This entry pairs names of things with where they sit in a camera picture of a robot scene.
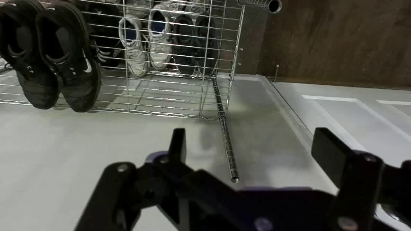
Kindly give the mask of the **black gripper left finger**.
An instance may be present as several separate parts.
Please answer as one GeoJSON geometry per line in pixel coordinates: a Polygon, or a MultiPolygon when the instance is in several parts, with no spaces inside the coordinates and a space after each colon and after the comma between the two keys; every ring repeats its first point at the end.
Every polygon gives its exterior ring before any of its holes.
{"type": "Polygon", "coordinates": [[[74,231],[132,231],[147,208],[157,208],[177,231],[238,231],[240,223],[218,192],[222,182],[184,163],[186,131],[174,128],[169,148],[136,167],[116,162],[105,167],[74,231]]]}

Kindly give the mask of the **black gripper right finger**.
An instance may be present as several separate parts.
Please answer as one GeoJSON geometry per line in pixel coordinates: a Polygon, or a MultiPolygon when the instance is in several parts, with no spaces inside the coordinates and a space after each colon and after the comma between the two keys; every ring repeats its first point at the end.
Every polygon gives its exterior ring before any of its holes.
{"type": "Polygon", "coordinates": [[[330,223],[341,230],[341,221],[353,223],[351,231],[394,231],[373,214],[377,205],[399,218],[411,221],[411,160],[399,167],[380,157],[349,148],[326,127],[313,133],[310,155],[337,187],[330,223]]]}

